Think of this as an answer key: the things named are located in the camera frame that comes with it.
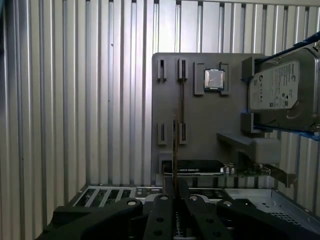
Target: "blue drive bracket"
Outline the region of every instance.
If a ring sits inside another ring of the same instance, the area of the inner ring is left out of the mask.
[[[274,55],[272,55],[272,56],[267,56],[267,57],[265,57],[265,58],[256,59],[256,60],[255,60],[255,63],[256,63],[256,64],[259,64],[259,63],[266,62],[266,61],[268,61],[268,60],[270,60],[270,59],[276,58],[276,57],[281,56],[281,55],[283,55],[283,54],[290,53],[290,52],[292,52],[292,51],[294,51],[294,50],[296,50],[296,49],[299,49],[299,48],[302,48],[302,47],[307,46],[307,45],[309,45],[309,44],[315,43],[315,42],[317,42],[317,41],[319,41],[319,40],[320,40],[320,31],[318,31],[318,32],[316,32],[315,34],[307,37],[305,40],[303,40],[303,41],[301,41],[301,42],[295,43],[295,44],[293,45],[293,47],[291,47],[291,48],[289,48],[289,49],[287,49],[287,50],[283,50],[283,51],[278,52],[278,53],[276,53],[276,54],[274,54]]]

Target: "rectangular slot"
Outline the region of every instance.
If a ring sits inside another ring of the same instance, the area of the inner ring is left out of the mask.
[[[194,63],[194,95],[202,96],[205,94],[204,80],[205,80],[205,65],[203,63]]]
[[[158,145],[167,144],[167,126],[164,123],[158,123]]]
[[[231,89],[229,64],[219,62],[219,69],[224,71],[224,90],[220,92],[220,95],[229,95]]]
[[[94,194],[95,189],[87,189],[85,193],[82,195],[82,197],[79,199],[79,201],[76,203],[77,207],[84,207],[91,196]]]
[[[157,61],[157,79],[164,82],[167,80],[167,65],[163,59]]]
[[[122,192],[121,199],[129,198],[131,193],[131,189],[125,189]]]
[[[98,194],[95,196],[91,207],[99,207],[100,203],[102,202],[104,196],[106,195],[108,190],[99,190]]]
[[[187,125],[179,123],[179,144],[187,144]]]
[[[105,206],[106,205],[110,205],[113,204],[116,201],[116,198],[118,196],[119,190],[118,189],[112,189],[110,192],[110,195],[108,197],[108,199],[105,202]]]
[[[178,60],[178,78],[180,80],[188,79],[188,61],[186,59]]]

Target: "metal panel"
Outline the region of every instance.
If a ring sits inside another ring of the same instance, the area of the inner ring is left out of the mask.
[[[180,52],[197,52],[198,2],[182,1]]]
[[[55,196],[54,206],[65,202],[64,178],[64,39],[63,39],[63,2],[54,2],[54,94],[55,94]]]
[[[109,124],[109,2],[107,0],[101,1],[100,13],[100,183],[108,182],[109,171],[109,149],[108,149],[108,124]]]
[[[99,1],[90,1],[90,182],[99,183]]]
[[[53,41],[53,2],[51,0],[42,3],[42,86],[44,98],[44,136],[45,151],[45,181],[46,181],[46,216],[44,219],[50,222],[52,212],[55,209],[55,161],[56,161],[56,142],[55,142],[55,93],[54,93],[54,41]]]
[[[77,0],[77,180],[78,191],[86,183],[86,0]]]
[[[76,0],[66,1],[66,66],[64,113],[66,121],[66,201],[77,191],[77,82],[76,82]]]
[[[320,30],[319,7],[317,0],[7,1],[1,239],[35,238],[85,182],[155,183],[154,53],[271,55]],[[294,133],[267,136],[281,138],[280,167],[298,172],[296,189],[278,189],[320,215],[318,144]],[[234,179],[218,184],[231,187]],[[239,187],[256,184],[271,188],[274,181],[238,179]]]
[[[121,183],[121,86],[122,86],[122,59],[121,48],[123,1],[113,2],[113,131],[112,131],[112,183]]]
[[[143,184],[148,185],[151,182],[151,111],[152,111],[152,64],[151,59],[152,55],[158,51],[158,46],[153,45],[153,43],[158,43],[156,40],[156,32],[159,31],[159,14],[158,14],[159,5],[154,4],[154,1],[147,0],[146,2],[146,26],[145,26],[145,77],[143,78],[144,85],[144,143],[143,143]]]
[[[124,21],[123,21],[123,56],[130,56],[132,54],[132,2],[124,1]],[[123,73],[123,82],[122,82],[122,166],[121,166],[121,183],[129,184],[130,183],[130,149],[131,149],[131,139],[130,139],[130,102],[131,94],[134,92],[131,91],[131,57],[123,57],[122,73]]]
[[[202,52],[218,53],[220,4],[218,2],[203,3],[202,17]]]
[[[300,143],[296,201],[310,211],[312,211],[314,207],[318,157],[318,143],[302,137]]]
[[[133,71],[135,73],[132,78],[135,80],[135,96],[134,96],[134,153],[130,160],[131,163],[134,163],[132,168],[133,171],[133,183],[135,185],[142,184],[142,172],[143,171],[143,100],[144,100],[144,71],[146,71],[146,67],[144,65],[146,59],[144,57],[144,38],[142,34],[139,34],[140,32],[144,31],[144,18],[138,17],[143,16],[145,10],[147,10],[147,19],[148,19],[148,6],[144,5],[143,0],[136,1],[136,25],[135,25],[135,46],[132,44],[132,48],[135,48],[135,54],[132,54],[132,58],[135,59],[135,65],[133,65]],[[153,14],[150,14],[151,21],[150,24],[153,23]]]

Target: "screw hole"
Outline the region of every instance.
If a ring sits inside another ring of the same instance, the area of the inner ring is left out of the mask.
[[[213,224],[213,223],[214,223],[214,220],[211,219],[211,218],[207,218],[205,221],[206,221],[208,224]]]
[[[153,233],[156,236],[161,236],[162,235],[162,231],[161,230],[155,230]]]
[[[156,221],[159,222],[159,223],[162,223],[162,222],[164,221],[164,219],[163,219],[163,217],[158,217],[158,218],[156,219]]]
[[[221,237],[221,232],[219,232],[219,231],[214,231],[214,232],[213,232],[213,235],[216,236],[217,238],[220,238],[220,237]]]

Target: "gray plastic bracket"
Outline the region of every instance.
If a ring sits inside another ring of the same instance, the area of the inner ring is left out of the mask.
[[[248,57],[242,61],[241,80],[249,82],[255,75],[255,58]]]
[[[165,123],[158,123],[158,145],[167,144],[167,126]]]
[[[157,60],[156,63],[156,77],[158,81],[163,80],[164,82],[167,80],[167,63],[164,59]]]
[[[230,81],[230,68],[227,62],[219,62],[219,69],[224,71],[224,90],[220,92],[220,95],[227,96],[230,94],[231,81]]]
[[[187,144],[187,124],[186,123],[179,123],[179,144],[185,145]]]
[[[205,79],[205,64],[194,62],[194,95],[202,96],[205,94],[204,79]]]
[[[281,144],[275,138],[250,138],[232,133],[216,133],[217,139],[244,153],[257,164],[279,164]]]
[[[179,58],[178,60],[178,79],[183,78],[183,65],[184,65],[184,79],[188,79],[188,60],[185,58]]]

